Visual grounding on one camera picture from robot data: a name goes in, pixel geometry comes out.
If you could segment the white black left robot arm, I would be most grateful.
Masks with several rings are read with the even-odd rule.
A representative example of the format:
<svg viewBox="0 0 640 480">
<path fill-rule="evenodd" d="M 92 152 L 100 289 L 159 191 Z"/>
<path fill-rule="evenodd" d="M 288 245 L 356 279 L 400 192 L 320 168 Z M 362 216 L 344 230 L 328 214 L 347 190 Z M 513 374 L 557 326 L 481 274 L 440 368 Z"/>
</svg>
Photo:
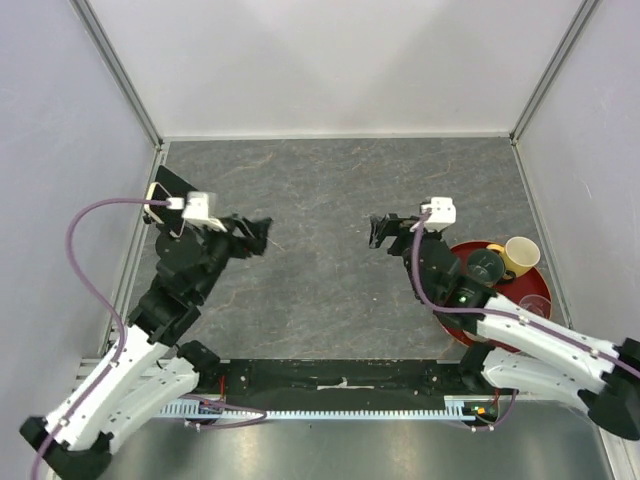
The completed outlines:
<svg viewBox="0 0 640 480">
<path fill-rule="evenodd" d="M 272 223 L 234 215 L 219 228 L 186 227 L 179 237 L 160 228 L 156 274 L 128 320 L 118 323 L 110 351 L 59 407 L 22 424 L 38 463 L 61 479 L 97 479 L 124 441 L 165 405 L 216 388 L 219 356 L 180 339 L 228 262 L 265 253 Z"/>
</svg>

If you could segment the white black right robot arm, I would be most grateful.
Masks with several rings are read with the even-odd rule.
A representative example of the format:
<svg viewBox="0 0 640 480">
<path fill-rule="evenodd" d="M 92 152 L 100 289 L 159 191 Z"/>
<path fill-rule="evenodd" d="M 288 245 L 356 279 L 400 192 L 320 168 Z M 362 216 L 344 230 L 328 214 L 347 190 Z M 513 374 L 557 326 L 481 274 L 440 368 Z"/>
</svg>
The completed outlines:
<svg viewBox="0 0 640 480">
<path fill-rule="evenodd" d="M 460 386 L 473 394 L 491 386 L 549 396 L 613 435 L 638 440 L 638 341 L 616 344 L 568 329 L 473 279 L 442 238 L 454 218 L 433 221 L 432 213 L 371 216 L 369 246 L 391 238 L 387 252 L 402 259 L 416 298 L 444 324 L 488 340 L 469 348 Z"/>
</svg>

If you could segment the black phone pink case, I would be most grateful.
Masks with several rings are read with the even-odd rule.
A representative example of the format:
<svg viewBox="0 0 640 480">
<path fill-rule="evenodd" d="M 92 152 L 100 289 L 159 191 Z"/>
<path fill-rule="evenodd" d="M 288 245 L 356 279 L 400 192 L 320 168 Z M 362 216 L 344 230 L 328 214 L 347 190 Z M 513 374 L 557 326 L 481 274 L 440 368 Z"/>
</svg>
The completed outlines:
<svg viewBox="0 0 640 480">
<path fill-rule="evenodd" d="M 146 199 L 152 201 L 152 204 L 144 205 L 147 217 L 158 225 L 163 225 L 172 237 L 179 238 L 185 226 L 182 216 L 184 199 L 171 194 L 159 182 L 150 184 Z"/>
</svg>

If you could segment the black phone clear case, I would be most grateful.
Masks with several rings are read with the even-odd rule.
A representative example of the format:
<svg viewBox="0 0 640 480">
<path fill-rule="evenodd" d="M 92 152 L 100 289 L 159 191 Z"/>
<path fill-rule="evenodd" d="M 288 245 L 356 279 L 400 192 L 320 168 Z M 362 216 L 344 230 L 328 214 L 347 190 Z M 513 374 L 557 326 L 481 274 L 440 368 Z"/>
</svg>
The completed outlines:
<svg viewBox="0 0 640 480">
<path fill-rule="evenodd" d="M 158 167 L 154 181 L 162 185 L 169 192 L 170 197 L 185 198 L 190 192 L 197 191 L 195 186 L 164 165 Z"/>
</svg>

